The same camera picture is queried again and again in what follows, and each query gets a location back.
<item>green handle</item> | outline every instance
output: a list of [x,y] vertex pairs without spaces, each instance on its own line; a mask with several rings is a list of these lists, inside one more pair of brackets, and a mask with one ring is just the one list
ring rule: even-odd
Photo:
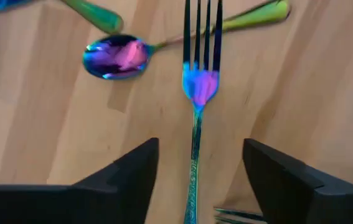
[[288,0],[270,1],[224,20],[223,31],[283,21],[291,7]]
[[89,3],[85,0],[62,0],[65,4],[77,11],[95,27],[106,32],[115,34],[121,31],[123,20],[117,13],[103,7]]

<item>spoon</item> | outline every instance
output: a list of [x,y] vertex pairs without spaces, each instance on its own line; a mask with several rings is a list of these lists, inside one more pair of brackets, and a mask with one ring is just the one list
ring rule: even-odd
[[[272,0],[223,21],[223,32],[258,27],[285,20],[291,10],[288,0]],[[210,33],[215,24],[210,26]],[[147,67],[151,56],[165,46],[178,43],[183,36],[148,45],[132,35],[112,35],[87,46],[83,54],[85,69],[98,78],[117,80],[139,75]]]
[[[0,0],[0,11],[20,6],[32,0]],[[61,0],[87,21],[107,34],[118,33],[123,26],[123,20],[117,13],[89,3],[85,0]]]

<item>spoon handle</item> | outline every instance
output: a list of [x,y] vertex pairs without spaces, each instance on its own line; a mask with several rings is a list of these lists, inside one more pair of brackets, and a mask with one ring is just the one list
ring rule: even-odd
[[119,32],[123,26],[123,20],[117,13],[103,7],[89,3],[85,0],[61,0],[66,5],[77,11],[82,17],[98,29],[107,34]]
[[223,31],[260,26],[285,20],[291,10],[288,0],[272,0],[224,20]]
[[[262,26],[273,22],[280,22],[285,20],[291,10],[288,0],[271,0],[261,5],[255,6],[245,12],[229,17],[223,21],[222,30],[228,32],[235,29],[243,29],[248,27]],[[215,24],[210,26],[210,33],[215,31]],[[191,32],[191,37],[195,37],[196,32]],[[177,36],[169,40],[165,40],[154,46],[154,50],[159,50],[165,46],[181,42],[183,36]]]
[[199,153],[201,139],[202,113],[194,112],[194,124],[191,144],[191,164],[189,193],[184,213],[184,224],[197,223],[197,192],[199,179]]

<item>wooden surface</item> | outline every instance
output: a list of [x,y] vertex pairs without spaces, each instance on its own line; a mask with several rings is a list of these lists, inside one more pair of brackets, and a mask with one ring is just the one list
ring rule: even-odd
[[[93,2],[150,43],[182,32],[183,0]],[[224,16],[259,2],[226,0]],[[353,1],[291,3],[282,24],[224,35],[220,89],[203,120],[201,223],[214,222],[214,205],[258,210],[244,138],[353,182]],[[158,137],[146,223],[182,223],[192,127],[182,47],[158,52],[141,77],[111,82],[81,65],[85,46],[102,36],[59,1],[0,14],[0,183],[72,184]]]

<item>fork handle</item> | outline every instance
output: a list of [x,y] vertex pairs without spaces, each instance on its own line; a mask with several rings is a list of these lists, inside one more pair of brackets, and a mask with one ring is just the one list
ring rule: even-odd
[[202,114],[194,112],[194,124],[191,143],[191,164],[189,193],[184,213],[184,224],[197,224],[197,193],[199,179],[199,153],[201,139]]

